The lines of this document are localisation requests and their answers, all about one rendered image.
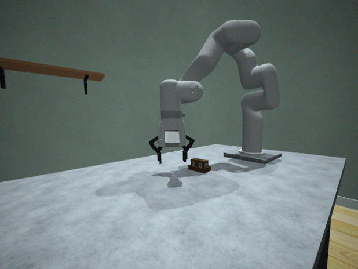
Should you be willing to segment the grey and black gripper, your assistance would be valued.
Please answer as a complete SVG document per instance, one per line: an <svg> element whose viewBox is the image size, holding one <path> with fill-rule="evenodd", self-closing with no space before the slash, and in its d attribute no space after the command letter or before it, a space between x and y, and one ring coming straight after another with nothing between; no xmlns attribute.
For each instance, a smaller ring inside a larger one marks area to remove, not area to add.
<svg viewBox="0 0 358 269"><path fill-rule="evenodd" d="M149 145L152 147L154 151L156 151L158 156L159 164L162 163L161 159L161 150L165 147L165 130L178 130L179 131L179 139L180 144L179 147L182 147L184 150L182 151L183 161L186 162L188 159L188 150L192 147L194 143L194 139L190 138L189 136L185 135L185 126L184 120L181 118L166 118L159 120L158 125L158 136L153 138L149 141ZM186 145L186 139L189 140L189 144ZM157 148L154 145L154 142L158 140L159 147Z"/></svg>

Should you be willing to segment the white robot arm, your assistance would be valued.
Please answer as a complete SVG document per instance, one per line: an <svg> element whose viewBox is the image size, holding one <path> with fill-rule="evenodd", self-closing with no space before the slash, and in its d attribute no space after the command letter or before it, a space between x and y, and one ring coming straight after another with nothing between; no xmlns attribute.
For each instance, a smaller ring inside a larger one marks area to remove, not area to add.
<svg viewBox="0 0 358 269"><path fill-rule="evenodd" d="M202 97L203 87L199 82L215 69L225 51L237 62L243 89L263 88L246 93L241 99L243 130L239 153L265 155L262 151L263 118L259 110L276 108L280 103L280 92L276 68L272 64L258 66L254 52L247 48L260 36L260 26L252 20L230 20L211 33L179 81L160 83L161 119L185 116L181 105Z"/></svg>

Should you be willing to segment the brown wooden number cube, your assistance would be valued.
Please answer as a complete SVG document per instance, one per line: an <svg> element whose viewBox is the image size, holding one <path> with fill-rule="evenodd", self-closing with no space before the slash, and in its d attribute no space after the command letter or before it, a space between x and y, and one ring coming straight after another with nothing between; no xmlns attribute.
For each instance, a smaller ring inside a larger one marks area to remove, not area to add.
<svg viewBox="0 0 358 269"><path fill-rule="evenodd" d="M206 167L209 167L209 161L208 160L205 160L205 159L200 159L197 161L197 165L199 168L206 168Z"/></svg>
<svg viewBox="0 0 358 269"><path fill-rule="evenodd" d="M191 159L191 166L195 166L195 167L198 167L197 165L197 161L200 160L199 158L193 158Z"/></svg>

